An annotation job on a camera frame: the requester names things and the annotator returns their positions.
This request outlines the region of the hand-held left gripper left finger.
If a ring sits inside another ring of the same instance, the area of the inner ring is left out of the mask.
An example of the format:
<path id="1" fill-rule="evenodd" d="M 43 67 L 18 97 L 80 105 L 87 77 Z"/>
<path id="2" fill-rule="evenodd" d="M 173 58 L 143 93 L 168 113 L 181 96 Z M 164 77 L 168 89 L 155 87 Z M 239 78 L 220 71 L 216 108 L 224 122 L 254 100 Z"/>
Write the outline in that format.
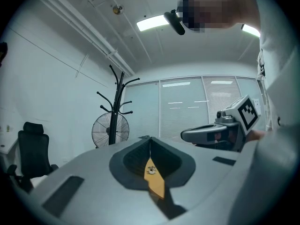
<path id="1" fill-rule="evenodd" d="M 143 175 L 150 139 L 137 138 L 87 151 L 52 172 L 30 198 L 59 224 L 161 225 Z"/>

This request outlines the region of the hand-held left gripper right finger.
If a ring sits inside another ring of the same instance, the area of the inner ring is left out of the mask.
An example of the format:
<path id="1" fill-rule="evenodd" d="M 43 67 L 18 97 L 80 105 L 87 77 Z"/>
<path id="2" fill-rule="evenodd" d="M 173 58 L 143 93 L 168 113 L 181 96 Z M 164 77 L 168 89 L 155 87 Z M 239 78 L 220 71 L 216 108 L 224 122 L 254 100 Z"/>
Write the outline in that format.
<path id="1" fill-rule="evenodd" d="M 164 204 L 152 213 L 155 225 L 232 225 L 233 206 L 249 172 L 256 142 L 242 152 L 213 150 L 151 138 L 151 156 L 181 159 L 168 168 Z"/>

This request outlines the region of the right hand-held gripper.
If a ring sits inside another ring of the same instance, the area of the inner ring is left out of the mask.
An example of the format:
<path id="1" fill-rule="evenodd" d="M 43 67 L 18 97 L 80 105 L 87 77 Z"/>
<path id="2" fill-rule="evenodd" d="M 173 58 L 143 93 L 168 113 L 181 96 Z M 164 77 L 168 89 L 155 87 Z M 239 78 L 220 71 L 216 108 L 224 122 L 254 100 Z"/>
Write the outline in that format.
<path id="1" fill-rule="evenodd" d="M 196 128 L 186 129 L 181 132 L 181 139 L 195 144 L 196 147 L 230 150 L 240 152 L 246 143 L 246 137 L 258 122 L 260 115 L 248 95 L 238 98 L 225 109 L 217 111 L 215 122 Z M 216 143 L 215 134 L 226 129 L 237 129 L 235 143 L 221 141 Z"/>

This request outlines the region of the person's right hand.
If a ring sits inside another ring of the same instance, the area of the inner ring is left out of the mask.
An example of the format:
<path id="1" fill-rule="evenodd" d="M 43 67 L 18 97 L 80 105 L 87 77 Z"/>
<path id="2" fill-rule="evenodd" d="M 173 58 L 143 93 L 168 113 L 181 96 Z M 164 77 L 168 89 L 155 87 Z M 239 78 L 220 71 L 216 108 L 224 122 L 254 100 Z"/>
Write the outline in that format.
<path id="1" fill-rule="evenodd" d="M 227 141 L 229 143 L 235 143 L 237 138 L 237 129 L 234 127 L 229 127 L 226 130 L 219 131 L 219 132 L 212 132 L 207 134 L 207 141 L 208 142 L 221 142 Z"/>

